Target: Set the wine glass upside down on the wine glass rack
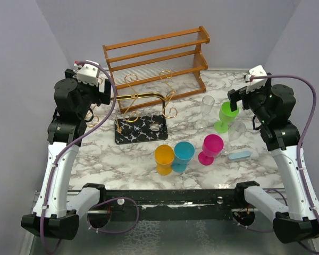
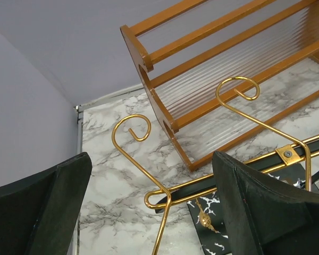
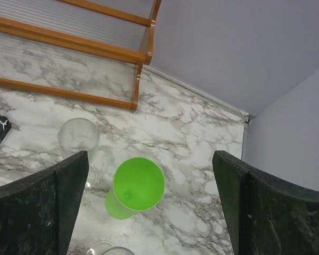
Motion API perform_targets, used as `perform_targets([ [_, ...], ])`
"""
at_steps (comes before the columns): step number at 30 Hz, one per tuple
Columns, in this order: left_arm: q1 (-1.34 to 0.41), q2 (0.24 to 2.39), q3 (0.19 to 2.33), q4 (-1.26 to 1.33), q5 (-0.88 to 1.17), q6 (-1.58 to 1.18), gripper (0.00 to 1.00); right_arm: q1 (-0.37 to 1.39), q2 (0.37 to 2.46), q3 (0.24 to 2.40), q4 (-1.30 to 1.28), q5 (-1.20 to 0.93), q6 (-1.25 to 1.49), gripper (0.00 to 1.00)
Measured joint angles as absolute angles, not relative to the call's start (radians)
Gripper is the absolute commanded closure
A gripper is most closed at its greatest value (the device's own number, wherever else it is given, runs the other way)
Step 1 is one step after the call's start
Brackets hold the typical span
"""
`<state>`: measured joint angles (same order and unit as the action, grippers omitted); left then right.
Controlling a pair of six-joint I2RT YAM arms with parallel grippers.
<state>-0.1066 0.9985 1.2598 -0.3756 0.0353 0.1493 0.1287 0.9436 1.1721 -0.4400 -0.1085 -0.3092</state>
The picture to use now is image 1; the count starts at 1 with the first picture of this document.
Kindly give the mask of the green plastic wine glass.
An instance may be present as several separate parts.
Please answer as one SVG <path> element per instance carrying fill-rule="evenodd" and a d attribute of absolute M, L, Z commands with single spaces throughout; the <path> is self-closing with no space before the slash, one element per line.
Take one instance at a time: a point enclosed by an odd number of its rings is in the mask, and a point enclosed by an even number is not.
<path fill-rule="evenodd" d="M 218 133 L 226 133 L 229 129 L 228 124 L 233 122 L 239 114 L 239 108 L 236 106 L 236 110 L 231 110 L 230 102 L 224 102 L 219 111 L 219 120 L 215 122 L 214 129 Z"/>

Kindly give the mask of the clear tall wine glass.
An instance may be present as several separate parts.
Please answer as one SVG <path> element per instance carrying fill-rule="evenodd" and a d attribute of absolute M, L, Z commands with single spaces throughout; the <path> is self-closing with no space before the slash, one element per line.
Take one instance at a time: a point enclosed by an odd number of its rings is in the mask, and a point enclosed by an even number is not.
<path fill-rule="evenodd" d="M 200 104 L 201 118 L 195 123 L 195 128 L 201 130 L 207 127 L 207 115 L 211 112 L 215 103 L 215 99 L 212 96 L 204 96 Z"/>

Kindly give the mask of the clear short wine glass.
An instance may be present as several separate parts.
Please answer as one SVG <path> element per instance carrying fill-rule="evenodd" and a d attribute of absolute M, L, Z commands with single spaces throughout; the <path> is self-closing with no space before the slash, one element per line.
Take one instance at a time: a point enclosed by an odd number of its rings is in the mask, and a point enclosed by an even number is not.
<path fill-rule="evenodd" d="M 246 130 L 246 126 L 242 121 L 233 122 L 228 129 L 229 142 L 239 139 Z"/>

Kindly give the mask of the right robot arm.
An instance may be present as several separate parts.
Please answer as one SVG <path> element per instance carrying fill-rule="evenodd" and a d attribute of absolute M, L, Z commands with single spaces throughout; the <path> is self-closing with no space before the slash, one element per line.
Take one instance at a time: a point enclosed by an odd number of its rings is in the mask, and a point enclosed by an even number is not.
<path fill-rule="evenodd" d="M 273 225 L 280 242 L 287 244 L 319 237 L 319 200 L 307 173 L 301 136 L 289 121 L 296 99 L 293 90 L 268 79 L 260 88 L 245 86 L 228 92 L 230 108 L 242 101 L 260 121 L 259 131 L 281 174 L 288 204 L 267 194 L 257 182 L 237 183 L 234 203 L 245 208 L 256 207 Z"/>

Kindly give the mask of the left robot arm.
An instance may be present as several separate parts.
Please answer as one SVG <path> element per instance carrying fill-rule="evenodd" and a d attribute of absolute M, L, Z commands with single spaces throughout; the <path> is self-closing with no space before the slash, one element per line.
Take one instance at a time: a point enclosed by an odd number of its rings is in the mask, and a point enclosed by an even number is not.
<path fill-rule="evenodd" d="M 86 209 L 105 207 L 107 197 L 97 184 L 89 184 L 71 202 L 67 191 L 74 160 L 87 128 L 85 117 L 92 104 L 110 104 L 111 83 L 104 79 L 99 90 L 100 70 L 85 64 L 82 69 L 65 70 L 65 79 L 55 86 L 56 103 L 48 126 L 48 160 L 43 186 L 32 213 L 24 215 L 21 226 L 35 236 L 72 240 Z"/>

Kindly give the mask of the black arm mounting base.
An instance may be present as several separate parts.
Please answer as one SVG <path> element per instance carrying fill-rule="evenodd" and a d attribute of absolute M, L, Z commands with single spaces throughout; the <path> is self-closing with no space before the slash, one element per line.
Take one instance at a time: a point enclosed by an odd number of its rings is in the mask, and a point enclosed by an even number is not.
<path fill-rule="evenodd" d="M 225 219 L 230 220 L 232 210 L 251 208 L 234 189 L 176 189 L 176 190 L 109 190 L 103 184 L 87 183 L 83 188 L 95 188 L 99 202 L 107 202 L 90 212 L 96 220 L 112 217 L 112 221 L 138 220 L 173 221 Z"/>

